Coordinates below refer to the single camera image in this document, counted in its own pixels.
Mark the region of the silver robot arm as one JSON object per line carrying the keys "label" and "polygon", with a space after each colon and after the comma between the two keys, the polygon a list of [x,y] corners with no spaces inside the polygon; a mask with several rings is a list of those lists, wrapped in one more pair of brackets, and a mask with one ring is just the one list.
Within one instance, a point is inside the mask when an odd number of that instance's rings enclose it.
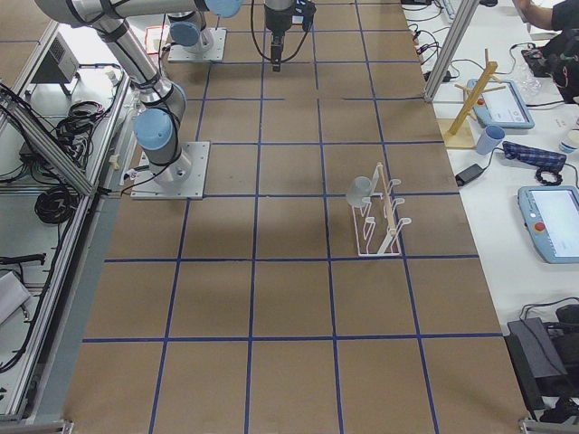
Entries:
{"label": "silver robot arm", "polygon": [[48,17],[71,27],[89,27],[107,44],[138,90],[144,111],[133,123],[134,135],[149,162],[145,185],[181,186],[194,161],[179,143],[178,131],[185,114],[185,92],[167,78],[130,29],[133,16],[166,14],[172,37],[182,46],[202,50],[210,43],[203,13],[222,18],[238,14],[241,1],[38,1]]}
{"label": "silver robot arm", "polygon": [[203,53],[214,45],[214,38],[207,29],[204,12],[170,14],[170,36],[173,42],[192,53]]}

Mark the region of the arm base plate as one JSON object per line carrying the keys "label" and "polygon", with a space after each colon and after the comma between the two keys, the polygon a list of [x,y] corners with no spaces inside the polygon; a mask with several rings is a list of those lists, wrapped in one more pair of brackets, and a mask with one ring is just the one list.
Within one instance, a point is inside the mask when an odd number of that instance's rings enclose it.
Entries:
{"label": "arm base plate", "polygon": [[162,174],[162,167],[151,165],[145,152],[141,153],[139,163],[147,169],[139,171],[130,197],[137,200],[202,200],[209,160],[211,143],[209,141],[182,142],[181,156]]}
{"label": "arm base plate", "polygon": [[200,30],[195,25],[172,24],[172,46],[168,61],[172,63],[221,62],[224,55],[226,29],[222,27]]}

